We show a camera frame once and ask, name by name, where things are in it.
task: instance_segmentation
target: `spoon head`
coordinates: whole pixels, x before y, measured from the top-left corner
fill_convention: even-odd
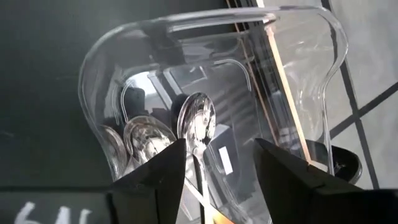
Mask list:
[[[173,132],[151,116],[136,116],[124,128],[127,151],[134,156],[138,165],[143,165],[174,141]]]
[[[177,136],[187,140],[187,150],[193,154],[203,154],[214,136],[215,127],[213,101],[204,93],[190,95],[182,105],[177,121]]]
[[[127,150],[124,147],[123,140],[119,134],[111,127],[102,125],[104,135],[110,145],[110,151],[108,159],[111,161],[111,166],[114,171],[116,179],[120,178],[124,174],[124,170],[127,166]]]

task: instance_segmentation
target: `white sticker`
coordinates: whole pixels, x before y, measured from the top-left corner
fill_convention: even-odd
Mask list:
[[[233,170],[232,170],[231,161],[229,159],[228,150],[224,146],[221,149],[219,149],[218,151],[220,152],[221,161],[223,162],[225,175],[232,173]]]

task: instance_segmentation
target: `transparent acrylic bin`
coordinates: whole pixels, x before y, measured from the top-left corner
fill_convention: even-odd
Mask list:
[[[178,14],[126,24],[100,38],[83,62],[79,97],[117,180],[134,168],[107,127],[123,136],[127,121],[146,114],[171,129],[176,97],[206,93],[216,111],[205,151],[211,203],[234,223],[266,223],[252,141],[264,138],[309,162],[305,139],[330,149],[325,88],[346,51],[340,23],[319,7]],[[186,178],[196,185],[192,161],[187,155]],[[184,188],[177,223],[199,223],[199,208]]]

